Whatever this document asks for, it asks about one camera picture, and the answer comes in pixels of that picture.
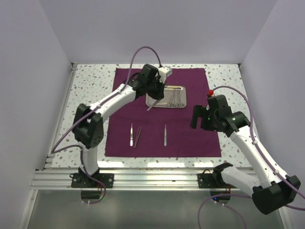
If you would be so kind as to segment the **thin steel tweezers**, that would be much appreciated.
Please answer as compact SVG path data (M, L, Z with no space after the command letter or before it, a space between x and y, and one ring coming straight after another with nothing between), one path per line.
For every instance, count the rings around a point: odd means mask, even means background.
M138 131L137 131L137 134L136 134L135 143L134 143L134 148L136 148L136 146L137 146L138 139L139 139L140 133L141 133L141 129L142 129L142 126L140 126L140 127L138 128Z
M156 100L148 109L147 111L150 111L156 104L159 103L160 100Z

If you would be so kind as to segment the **steel forceps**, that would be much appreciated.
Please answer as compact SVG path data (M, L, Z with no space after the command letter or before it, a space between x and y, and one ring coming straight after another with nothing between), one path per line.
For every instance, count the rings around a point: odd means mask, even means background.
M174 105L174 103L175 103L175 94L176 94L176 90L173 89L172 96L171 96L169 102L167 103L167 106L168 106L168 107L175 106L175 105Z

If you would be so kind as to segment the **steel scissors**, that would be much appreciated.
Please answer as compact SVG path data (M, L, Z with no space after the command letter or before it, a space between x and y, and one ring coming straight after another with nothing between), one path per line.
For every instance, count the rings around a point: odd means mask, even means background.
M182 108L183 103L181 100L181 90L179 88L176 89L176 94L175 94L175 103L174 103L175 108Z

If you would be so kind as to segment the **purple surgical cloth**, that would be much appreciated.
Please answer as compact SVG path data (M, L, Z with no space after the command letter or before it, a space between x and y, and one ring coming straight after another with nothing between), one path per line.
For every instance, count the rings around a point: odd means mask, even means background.
M207 105L209 85L203 68L173 69L166 81L186 88L185 108L148 110L145 97L109 119L105 155L111 157L220 157L216 132L190 127L193 107Z

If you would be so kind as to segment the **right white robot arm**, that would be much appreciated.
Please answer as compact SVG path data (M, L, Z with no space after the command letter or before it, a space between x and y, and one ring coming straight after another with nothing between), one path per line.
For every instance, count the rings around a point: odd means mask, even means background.
M207 106L195 105L190 127L222 132L242 151L256 176L240 171L231 163L222 163L212 173L198 174L198 186L224 187L232 185L252 200L257 209L267 215L292 203L301 186L297 176L288 175L270 156L253 127L242 112L233 113L224 95L208 96Z

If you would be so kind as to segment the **wide steel tweezers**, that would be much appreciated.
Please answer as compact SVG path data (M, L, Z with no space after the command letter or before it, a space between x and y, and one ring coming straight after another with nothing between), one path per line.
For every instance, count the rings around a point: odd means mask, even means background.
M130 129L130 146L133 146L133 124L131 123Z

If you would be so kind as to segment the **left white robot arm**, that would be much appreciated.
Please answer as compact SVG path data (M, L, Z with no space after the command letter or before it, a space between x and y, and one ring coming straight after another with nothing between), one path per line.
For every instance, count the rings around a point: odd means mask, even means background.
M81 149L79 174L88 187L94 187L99 180L97 148L104 137L104 122L115 112L138 99L149 95L155 100L164 98L165 82L172 69L145 64L138 73L129 75L112 93L89 106L80 104L73 121L75 140Z

